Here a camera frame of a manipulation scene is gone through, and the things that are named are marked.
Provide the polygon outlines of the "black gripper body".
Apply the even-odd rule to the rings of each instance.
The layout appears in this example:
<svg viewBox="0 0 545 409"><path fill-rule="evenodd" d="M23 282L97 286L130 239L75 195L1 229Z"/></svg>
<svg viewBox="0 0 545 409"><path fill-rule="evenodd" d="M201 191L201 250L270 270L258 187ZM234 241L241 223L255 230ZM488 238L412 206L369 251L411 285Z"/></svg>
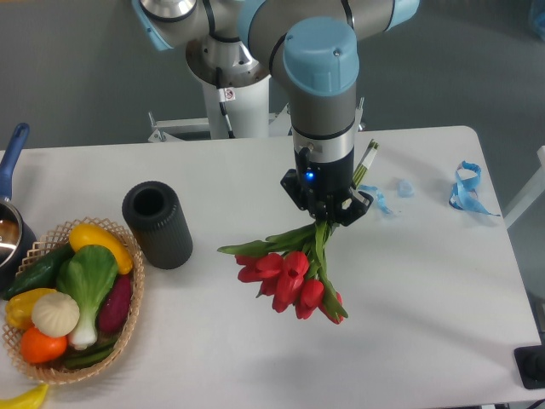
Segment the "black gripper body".
<svg viewBox="0 0 545 409"><path fill-rule="evenodd" d="M370 194L356 190L353 165L354 151L334 162L318 163L311 160L310 150L305 147L295 154L295 168L287 170L280 185L296 207L306 210L314 220L314 201L324 200L327 204L327 220L318 222L330 223L329 201L341 201L344 210L341 225L347 227L364 216L373 203Z"/></svg>

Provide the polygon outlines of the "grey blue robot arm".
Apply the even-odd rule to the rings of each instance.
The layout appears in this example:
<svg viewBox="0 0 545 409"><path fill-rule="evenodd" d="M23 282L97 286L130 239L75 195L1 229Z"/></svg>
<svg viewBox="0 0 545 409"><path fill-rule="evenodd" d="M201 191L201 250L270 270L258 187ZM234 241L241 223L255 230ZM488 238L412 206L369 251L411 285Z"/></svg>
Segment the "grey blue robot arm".
<svg viewBox="0 0 545 409"><path fill-rule="evenodd" d="M295 168L281 183L313 218L349 225L370 198L353 180L358 42L391 30L416 1L135 1L159 50L182 47L215 139L264 137L269 84L289 97Z"/></svg>

